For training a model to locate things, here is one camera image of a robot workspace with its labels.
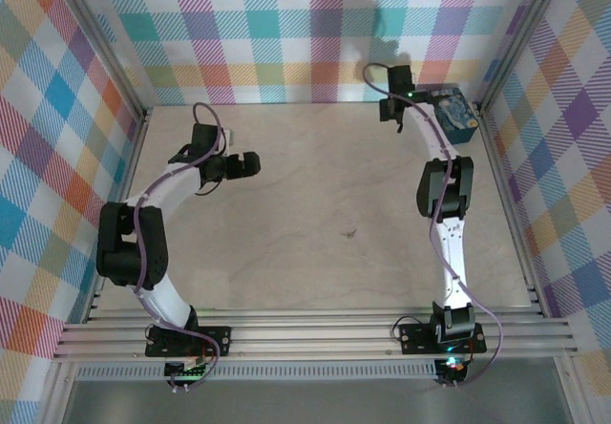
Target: wire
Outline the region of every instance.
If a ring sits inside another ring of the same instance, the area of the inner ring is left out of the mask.
[[[422,323],[422,321],[420,319],[418,319],[417,317],[413,317],[413,316],[401,316],[399,319],[397,319],[397,321],[394,323],[394,325],[392,326],[392,329],[390,329],[390,338],[394,338],[395,340],[397,340],[398,342],[401,342],[401,338],[399,338],[398,336],[396,336],[394,334],[394,331],[397,329],[397,326],[399,325],[399,323],[403,320],[403,319],[413,319],[414,321],[416,321],[418,324],[420,324],[421,326],[424,326],[424,324]]]
[[[214,191],[215,191],[217,188],[219,188],[219,185],[221,185],[221,183],[220,183],[220,182],[217,182],[217,184],[216,184],[214,187],[212,187],[210,190],[208,190],[207,192],[203,192],[203,193],[196,192],[195,194],[196,194],[198,197],[205,197],[206,195],[210,195],[210,194],[211,194],[212,192],[214,192]]]
[[[446,268],[446,270],[452,275],[452,277],[454,279],[456,279],[456,281],[458,282],[458,285],[460,286],[462,291],[465,292],[465,294],[469,298],[471,298],[472,302],[474,302],[474,304],[476,306],[478,306],[482,311],[484,311],[486,314],[488,314],[495,321],[496,325],[498,326],[498,346],[496,346],[495,353],[490,358],[488,363],[480,371],[478,371],[476,374],[474,374],[473,376],[471,376],[470,378],[466,379],[463,382],[463,385],[464,384],[468,384],[468,383],[471,383],[471,382],[475,381],[478,377],[480,377],[494,363],[494,361],[496,360],[496,358],[498,357],[499,353],[502,350],[504,333],[503,333],[503,326],[501,325],[500,321],[498,320],[498,317],[496,317],[496,315],[492,311],[490,311],[484,305],[482,305],[481,302],[479,302],[479,300],[477,300],[477,298],[475,298],[475,296],[469,291],[467,286],[465,286],[465,284],[460,279],[460,276],[458,276],[456,271],[454,271],[452,266],[445,259],[445,257],[443,256],[443,252],[441,251],[440,246],[434,240],[434,226],[435,226],[437,220],[439,219],[439,214],[441,213],[441,206],[442,206],[443,200],[444,200],[444,198],[446,196],[446,191],[448,189],[448,185],[450,184],[450,178],[452,176],[452,156],[450,155],[450,151],[446,147],[446,143],[445,143],[444,139],[442,138],[442,133],[443,132],[441,130],[439,130],[439,124],[436,123],[429,116],[429,114],[427,114],[424,111],[424,109],[422,109],[418,104],[416,104],[412,100],[407,99],[406,97],[404,97],[402,95],[397,95],[395,93],[391,93],[391,92],[387,92],[385,90],[382,90],[381,88],[378,88],[373,83],[371,83],[371,81],[367,77],[368,68],[371,67],[371,66],[378,66],[378,67],[381,67],[381,68],[390,69],[390,66],[387,66],[386,64],[382,64],[382,63],[368,63],[368,64],[366,64],[363,67],[363,80],[365,81],[365,83],[368,86],[370,86],[373,90],[375,90],[376,92],[381,93],[382,95],[387,95],[388,97],[394,97],[395,99],[399,99],[399,100],[405,102],[406,104],[409,104],[411,107],[413,107],[425,119],[425,121],[431,126],[431,128],[432,128],[432,130],[433,130],[433,132],[435,134],[435,137],[437,138],[437,141],[439,142],[439,146],[441,147],[441,151],[443,152],[444,156],[446,157],[446,160],[447,160],[447,163],[448,163],[448,169],[446,170],[446,174],[445,174],[445,176],[443,178],[443,184],[441,186],[441,192],[439,193],[439,200],[435,204],[435,209],[434,209],[434,212],[432,214],[431,226],[429,227],[429,240],[431,241],[432,248],[435,251],[435,254],[436,254],[437,258],[442,263],[442,265]]]
[[[137,200],[136,206],[134,207],[134,232],[136,233],[137,247],[138,247],[138,251],[140,253],[140,274],[139,274],[138,279],[137,279],[137,284],[134,287],[134,294],[138,297],[138,299],[142,303],[142,306],[144,307],[144,309],[149,313],[149,315],[153,318],[153,320],[155,321],[155,323],[157,325],[164,326],[167,329],[171,329],[171,330],[177,331],[179,333],[183,333],[185,335],[193,336],[193,337],[196,337],[196,338],[201,338],[204,341],[206,341],[207,343],[209,343],[210,345],[212,345],[212,347],[214,348],[214,351],[215,351],[214,360],[213,360],[213,363],[212,363],[210,369],[208,369],[208,371],[198,381],[196,381],[195,383],[193,383],[191,385],[192,389],[197,387],[201,383],[203,383],[203,381],[205,380],[206,376],[217,365],[217,362],[219,361],[219,357],[221,357],[221,348],[219,347],[219,344],[213,338],[211,338],[211,337],[209,337],[207,335],[204,335],[203,333],[198,333],[198,332],[195,332],[195,331],[183,329],[183,328],[175,326],[174,324],[169,323],[168,321],[163,320],[161,318],[161,316],[156,314],[146,304],[146,302],[141,298],[140,292],[142,290],[142,285],[144,284],[144,279],[146,278],[147,261],[146,261],[146,248],[144,247],[144,241],[142,239],[142,229],[140,227],[140,216],[139,216],[139,213],[140,213],[140,209],[141,209],[142,205],[146,202],[146,200],[149,199],[149,197],[151,196],[151,193],[153,193],[156,188],[158,188],[160,185],[162,185],[166,180],[174,177],[176,174],[179,174],[179,173],[181,173],[183,171],[186,171],[186,170],[188,170],[190,168],[196,167],[197,165],[199,165],[202,162],[206,161],[212,155],[214,155],[214,153],[219,148],[219,144],[221,142],[221,135],[223,135],[222,126],[221,126],[221,120],[219,119],[219,116],[214,111],[214,109],[212,109],[212,107],[210,107],[208,104],[205,104],[203,102],[196,102],[193,105],[193,119],[196,121],[196,123],[200,123],[200,121],[198,120],[198,114],[197,114],[198,106],[202,106],[202,107],[206,108],[210,112],[210,114],[212,114],[212,117],[216,121],[216,124],[217,124],[217,135],[215,137],[214,144],[212,145],[210,150],[208,152],[206,152],[200,158],[198,158],[198,159],[196,159],[194,161],[191,161],[190,163],[187,163],[184,166],[181,166],[181,168],[177,169],[176,171],[170,171],[168,173],[165,173],[165,174],[161,175],[157,180],[155,180],[153,183],[151,183],[151,185],[149,185],[146,190],[144,190],[144,192],[142,193],[140,198]]]

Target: black mounting plate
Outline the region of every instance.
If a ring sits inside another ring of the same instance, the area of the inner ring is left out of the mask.
[[[450,350],[437,344],[431,326],[426,324],[402,324],[399,326],[401,353],[406,354],[470,354],[469,339],[460,343],[449,343]],[[486,352],[486,338],[481,324],[475,323],[474,336],[471,338],[474,354]]]
[[[231,328],[229,326],[195,327],[191,331],[209,336],[219,344],[221,357],[229,354]],[[150,326],[146,334],[148,343],[146,357],[206,357],[216,355],[214,347],[201,338],[197,338],[170,329]]]

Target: purple cable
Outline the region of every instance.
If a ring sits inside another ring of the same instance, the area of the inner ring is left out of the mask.
[[[139,297],[140,291],[142,289],[142,285],[144,284],[144,279],[146,278],[146,267],[147,267],[146,248],[144,247],[144,241],[142,240],[142,230],[140,228],[140,217],[139,217],[140,208],[146,202],[146,200],[148,200],[151,193],[153,193],[153,191],[157,187],[159,187],[162,183],[164,183],[166,180],[170,179],[171,177],[175,176],[176,174],[181,173],[182,171],[186,171],[189,168],[193,168],[194,166],[197,166],[198,164],[209,159],[217,151],[219,147],[219,143],[221,142],[222,126],[221,126],[221,120],[219,119],[219,116],[214,111],[214,109],[212,109],[212,107],[210,107],[208,104],[205,104],[203,102],[196,102],[193,105],[193,119],[196,121],[196,123],[200,123],[200,121],[198,120],[197,112],[196,112],[198,106],[203,106],[208,111],[210,111],[210,113],[212,114],[212,117],[217,122],[217,136],[215,138],[214,144],[212,145],[211,149],[208,152],[206,152],[206,154],[200,157],[199,159],[196,159],[195,161],[192,161],[188,164],[185,164],[184,166],[181,166],[181,168],[177,169],[176,171],[170,171],[169,173],[165,173],[161,175],[161,177],[159,177],[157,180],[151,183],[151,185],[149,185],[148,188],[144,190],[144,192],[142,193],[142,196],[140,196],[140,198],[138,199],[136,203],[136,207],[134,208],[134,231],[136,233],[137,247],[140,252],[140,275],[138,276],[137,284],[136,284],[136,287],[134,288],[134,294],[137,297]],[[184,333],[185,335],[201,338],[205,340],[206,342],[210,343],[214,347],[216,355],[214,357],[214,361],[212,365],[198,381],[196,381],[195,383],[191,385],[191,389],[196,388],[198,385],[203,383],[206,376],[217,365],[217,362],[219,361],[219,357],[221,356],[221,348],[219,347],[219,344],[213,338],[210,338],[209,336],[204,335],[203,333],[197,333],[195,331],[186,330],[186,329],[177,327],[174,324],[171,324],[167,321],[164,321],[163,319],[161,319],[161,317],[158,314],[155,314],[155,312],[148,305],[146,305],[143,300],[141,299],[139,300],[142,303],[142,306],[144,307],[144,309],[146,309],[146,312],[149,313],[149,315],[153,318],[154,321],[156,321],[157,324],[161,324],[162,326],[165,326],[168,329],[177,331],[179,333]],[[172,376],[171,378],[171,383],[173,387],[176,387],[176,385],[174,384],[174,376]]]
[[[429,114],[427,114],[424,111],[424,109],[422,109],[418,104],[416,104],[412,100],[407,99],[406,97],[401,96],[401,95],[396,95],[395,93],[387,92],[373,85],[373,83],[371,83],[371,81],[367,79],[367,69],[371,66],[378,66],[380,68],[385,68],[385,69],[390,68],[386,64],[382,64],[382,63],[369,63],[365,65],[363,67],[363,80],[365,81],[365,83],[368,86],[370,86],[373,90],[375,90],[376,92],[379,92],[382,95],[387,95],[388,97],[394,97],[395,99],[399,99],[403,102],[406,102],[411,107],[413,107],[416,111],[418,111],[420,115],[424,117],[425,121],[431,126],[433,132],[435,133],[435,136],[437,137],[437,140],[439,141],[441,150],[444,153],[446,160],[448,161],[448,169],[446,170],[446,174],[443,179],[443,185],[441,186],[441,193],[439,194],[439,201],[435,204],[435,210],[432,214],[431,226],[429,227],[429,240],[431,241],[432,248],[435,251],[435,255],[441,261],[443,266],[445,266],[445,268],[450,272],[452,277],[458,281],[458,285],[463,290],[463,292],[465,292],[465,294],[467,294],[467,296],[471,298],[471,300],[475,303],[476,306],[478,306],[482,311],[488,314],[495,321],[496,325],[498,326],[498,346],[496,347],[495,353],[493,354],[491,359],[488,361],[488,363],[480,371],[478,371],[477,373],[475,373],[473,376],[471,376],[469,379],[465,380],[462,383],[463,385],[469,384],[475,381],[478,377],[480,377],[496,360],[503,346],[504,334],[503,334],[503,326],[501,325],[500,321],[498,320],[498,317],[496,317],[496,315],[492,311],[484,307],[479,302],[479,300],[477,300],[477,298],[475,298],[475,296],[469,291],[467,286],[464,285],[464,283],[460,280],[460,277],[458,276],[458,274],[453,270],[452,266],[448,263],[448,261],[443,256],[443,252],[441,251],[440,246],[434,240],[434,225],[435,225],[436,220],[439,218],[439,213],[441,212],[441,205],[443,204],[443,199],[446,196],[446,190],[448,189],[448,185],[450,184],[450,177],[452,176],[452,158],[450,156],[450,152],[448,151],[448,148],[446,147],[445,141],[441,136],[442,131],[439,130],[438,124],[435,123],[435,121],[429,116]]]

